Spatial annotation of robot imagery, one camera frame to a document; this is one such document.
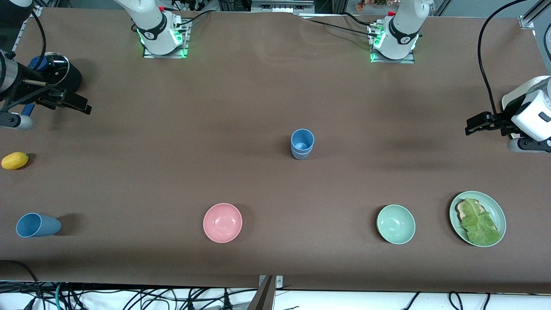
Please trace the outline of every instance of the green plate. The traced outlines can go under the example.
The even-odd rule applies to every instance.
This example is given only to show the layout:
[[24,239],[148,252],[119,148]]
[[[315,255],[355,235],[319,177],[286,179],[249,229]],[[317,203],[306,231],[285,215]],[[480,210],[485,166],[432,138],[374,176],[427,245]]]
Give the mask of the green plate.
[[384,207],[377,216],[377,230],[390,243],[404,244],[415,234],[415,219],[400,205]]
[[[469,241],[469,239],[467,238],[467,232],[465,231],[463,226],[461,226],[459,215],[456,210],[457,204],[459,204],[462,200],[465,200],[466,198],[478,200],[480,202],[480,205],[482,205],[484,209],[486,209],[486,211],[490,213],[491,220],[494,222],[496,228],[498,229],[498,232],[501,235],[499,240],[497,240],[494,244],[477,245]],[[455,232],[461,237],[461,239],[465,240],[465,242],[467,242],[468,244],[481,248],[487,248],[498,244],[503,239],[503,236],[505,235],[505,229],[507,228],[507,223],[505,222],[505,214],[503,214],[503,210],[501,209],[499,204],[492,197],[479,191],[473,190],[464,191],[453,199],[450,206],[450,222],[451,226],[454,228]]]

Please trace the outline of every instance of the lemon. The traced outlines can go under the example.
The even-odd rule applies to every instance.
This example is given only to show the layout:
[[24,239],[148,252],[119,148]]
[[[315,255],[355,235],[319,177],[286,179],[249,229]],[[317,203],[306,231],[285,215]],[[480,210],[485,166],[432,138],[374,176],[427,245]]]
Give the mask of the lemon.
[[23,152],[15,152],[2,158],[2,168],[16,170],[27,164],[29,156]]

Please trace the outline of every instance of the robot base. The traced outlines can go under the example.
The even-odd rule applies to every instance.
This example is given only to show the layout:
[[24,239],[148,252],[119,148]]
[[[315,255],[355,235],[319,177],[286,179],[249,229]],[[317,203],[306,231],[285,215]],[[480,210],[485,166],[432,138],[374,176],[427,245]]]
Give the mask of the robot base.
[[[375,26],[376,24],[374,24],[373,26],[367,26],[367,29],[368,29],[368,33],[374,33],[374,34],[377,34],[379,35],[380,32],[381,32],[381,29],[376,27]],[[371,62],[385,62],[385,63],[415,63],[415,59],[413,58],[413,51],[409,52],[408,56],[402,58],[402,59],[390,59],[390,58],[387,58],[385,56],[383,56],[383,54],[381,54],[381,52],[379,50],[377,50],[375,47],[374,47],[374,44],[375,44],[375,41],[378,40],[379,37],[373,37],[373,36],[369,36],[369,49],[370,49],[370,58],[371,58]]]
[[[191,19],[189,18],[182,18],[182,23],[189,22]],[[181,41],[182,44],[179,45],[177,48],[174,49],[174,51],[165,54],[165,55],[156,55],[151,53],[148,49],[143,48],[143,57],[144,58],[169,58],[169,59],[179,59],[179,58],[186,58],[187,57],[187,51],[190,48],[190,38],[191,38],[191,25],[193,23],[187,23],[185,25],[180,26],[180,30],[182,33],[176,34],[175,37],[178,41]]]

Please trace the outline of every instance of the blue plastic cup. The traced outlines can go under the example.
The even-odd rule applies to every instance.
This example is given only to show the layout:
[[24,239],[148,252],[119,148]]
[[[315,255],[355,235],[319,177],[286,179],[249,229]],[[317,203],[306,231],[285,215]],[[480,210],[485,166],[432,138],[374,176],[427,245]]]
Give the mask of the blue plastic cup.
[[48,215],[27,213],[17,222],[15,231],[22,238],[45,237],[59,232],[61,222]]
[[291,153],[293,157],[301,160],[310,155],[314,147],[314,135],[308,129],[298,129],[291,135]]

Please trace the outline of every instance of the plate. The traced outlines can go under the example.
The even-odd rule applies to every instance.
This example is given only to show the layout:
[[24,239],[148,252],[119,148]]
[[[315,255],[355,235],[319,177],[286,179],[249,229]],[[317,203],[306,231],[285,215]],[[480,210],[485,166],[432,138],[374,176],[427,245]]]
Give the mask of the plate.
[[[478,200],[480,202],[480,205],[483,206],[488,213],[490,213],[490,218],[494,222],[495,227],[498,229],[498,232],[501,235],[499,240],[496,241],[494,244],[477,245],[469,241],[469,239],[467,238],[467,232],[465,231],[463,226],[461,226],[461,221],[459,221],[459,216],[457,214],[457,210],[455,209],[457,207],[457,204],[459,204],[462,200],[465,200],[466,198]],[[450,222],[451,226],[453,227],[455,232],[461,237],[461,239],[465,240],[465,242],[467,242],[468,244],[481,248],[487,248],[498,244],[503,239],[503,236],[505,235],[505,229],[507,228],[505,214],[503,214],[503,210],[501,209],[499,204],[492,197],[486,195],[485,193],[473,190],[464,191],[453,199],[450,206]]]
[[231,204],[217,204],[205,213],[203,230],[217,243],[230,242],[241,232],[243,219],[239,210]]
[[401,205],[388,205],[377,216],[377,230],[390,243],[404,244],[415,234],[415,219]]

